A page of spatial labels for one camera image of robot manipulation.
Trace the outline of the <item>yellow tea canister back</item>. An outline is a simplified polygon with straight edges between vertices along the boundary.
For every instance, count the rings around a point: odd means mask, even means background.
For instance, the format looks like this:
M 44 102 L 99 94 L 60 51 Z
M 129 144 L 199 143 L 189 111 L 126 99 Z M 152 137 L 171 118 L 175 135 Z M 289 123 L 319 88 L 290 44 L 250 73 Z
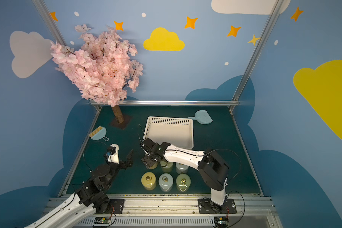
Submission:
M 158 166 L 158 163 L 156 162 L 152 166 L 148 167 L 147 169 L 153 170 L 153 169 L 157 168 L 157 166 Z

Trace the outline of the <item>green tea canister back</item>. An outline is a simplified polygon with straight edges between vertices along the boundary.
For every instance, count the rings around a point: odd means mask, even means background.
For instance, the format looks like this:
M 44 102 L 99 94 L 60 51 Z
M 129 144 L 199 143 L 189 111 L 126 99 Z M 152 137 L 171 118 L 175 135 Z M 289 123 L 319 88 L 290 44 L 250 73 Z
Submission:
M 169 162 L 166 160 L 160 161 L 160 166 L 164 173 L 170 173 L 173 170 L 173 164 L 173 162 Z

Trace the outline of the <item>green tea canister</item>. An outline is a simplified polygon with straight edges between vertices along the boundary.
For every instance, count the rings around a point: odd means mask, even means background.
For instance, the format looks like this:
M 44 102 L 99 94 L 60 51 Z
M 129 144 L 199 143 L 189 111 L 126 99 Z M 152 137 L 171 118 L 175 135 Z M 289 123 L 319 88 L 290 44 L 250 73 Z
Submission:
M 187 174 L 179 174 L 176 178 L 176 187 L 180 192 L 187 192 L 191 185 L 191 179 Z
M 160 161 L 160 166 L 164 173 L 170 173 L 173 170 L 173 164 L 173 162 L 169 162 L 166 160 Z

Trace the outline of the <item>olive yellow tea canister front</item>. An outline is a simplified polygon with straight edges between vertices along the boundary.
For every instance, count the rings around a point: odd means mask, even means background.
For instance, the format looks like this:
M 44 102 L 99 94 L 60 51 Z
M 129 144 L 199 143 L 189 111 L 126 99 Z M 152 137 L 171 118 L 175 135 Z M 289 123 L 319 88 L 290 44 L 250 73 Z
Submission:
M 152 172 L 146 172 L 141 178 L 142 186 L 148 191 L 155 189 L 157 185 L 156 181 L 156 176 Z

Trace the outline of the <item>pale blue tea canister front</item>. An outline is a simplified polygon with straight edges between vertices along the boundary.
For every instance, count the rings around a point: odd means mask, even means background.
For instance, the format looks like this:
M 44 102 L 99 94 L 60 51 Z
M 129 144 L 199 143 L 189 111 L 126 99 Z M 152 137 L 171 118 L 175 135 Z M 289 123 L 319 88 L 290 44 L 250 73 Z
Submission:
M 169 192 L 173 187 L 173 177 L 168 173 L 164 173 L 159 177 L 158 183 L 163 192 Z

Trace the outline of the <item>grey-blue tea canister back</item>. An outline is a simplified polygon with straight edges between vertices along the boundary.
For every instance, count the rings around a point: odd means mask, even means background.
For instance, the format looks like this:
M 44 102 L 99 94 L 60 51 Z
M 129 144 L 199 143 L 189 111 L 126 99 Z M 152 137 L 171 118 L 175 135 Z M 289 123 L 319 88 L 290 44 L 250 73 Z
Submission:
M 178 174 L 186 174 L 188 172 L 189 166 L 181 164 L 181 163 L 176 163 L 176 172 Z

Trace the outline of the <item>white perforated plastic basket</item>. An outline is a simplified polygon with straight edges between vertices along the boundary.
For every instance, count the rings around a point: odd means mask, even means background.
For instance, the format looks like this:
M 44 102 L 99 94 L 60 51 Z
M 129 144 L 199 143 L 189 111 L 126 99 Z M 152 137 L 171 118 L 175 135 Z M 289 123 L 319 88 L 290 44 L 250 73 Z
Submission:
M 189 118 L 158 117 L 147 118 L 144 139 L 161 144 L 171 143 L 184 149 L 194 148 L 193 120 Z

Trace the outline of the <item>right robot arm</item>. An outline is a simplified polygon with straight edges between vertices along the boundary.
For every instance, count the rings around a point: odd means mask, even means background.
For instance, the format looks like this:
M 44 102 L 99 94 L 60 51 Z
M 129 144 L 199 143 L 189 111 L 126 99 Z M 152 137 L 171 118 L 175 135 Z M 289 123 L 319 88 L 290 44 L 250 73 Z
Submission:
M 222 206 L 226 199 L 226 186 L 230 171 L 226 161 L 215 151 L 192 151 L 171 143 L 158 144 L 147 138 L 140 143 L 145 152 L 142 158 L 146 168 L 162 160 L 181 163 L 198 170 L 205 184 L 211 189 L 211 201 Z

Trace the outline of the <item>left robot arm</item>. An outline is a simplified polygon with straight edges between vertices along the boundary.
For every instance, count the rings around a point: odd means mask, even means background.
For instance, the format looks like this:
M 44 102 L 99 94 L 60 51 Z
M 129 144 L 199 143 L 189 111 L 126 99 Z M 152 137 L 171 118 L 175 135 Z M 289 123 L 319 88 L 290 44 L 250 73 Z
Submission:
M 59 206 L 28 228 L 72 228 L 81 220 L 96 213 L 104 213 L 111 208 L 107 191 L 121 169 L 133 166 L 134 151 L 126 161 L 118 163 L 106 161 L 91 172 L 91 177 Z

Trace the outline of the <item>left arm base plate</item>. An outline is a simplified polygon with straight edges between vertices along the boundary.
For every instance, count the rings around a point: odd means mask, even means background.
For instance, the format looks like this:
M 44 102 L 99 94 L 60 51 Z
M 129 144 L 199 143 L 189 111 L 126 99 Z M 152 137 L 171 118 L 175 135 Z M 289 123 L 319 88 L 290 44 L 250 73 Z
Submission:
M 122 214 L 124 209 L 125 199 L 109 199 L 105 204 L 104 214 L 112 214 L 116 215 Z

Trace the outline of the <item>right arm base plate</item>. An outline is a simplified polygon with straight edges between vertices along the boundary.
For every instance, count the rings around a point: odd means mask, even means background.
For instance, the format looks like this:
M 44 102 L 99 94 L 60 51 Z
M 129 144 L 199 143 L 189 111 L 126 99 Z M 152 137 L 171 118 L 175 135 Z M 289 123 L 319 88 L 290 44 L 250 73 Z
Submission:
M 200 214 L 237 214 L 237 207 L 233 199 L 225 199 L 222 206 L 212 202 L 209 198 L 198 199 Z

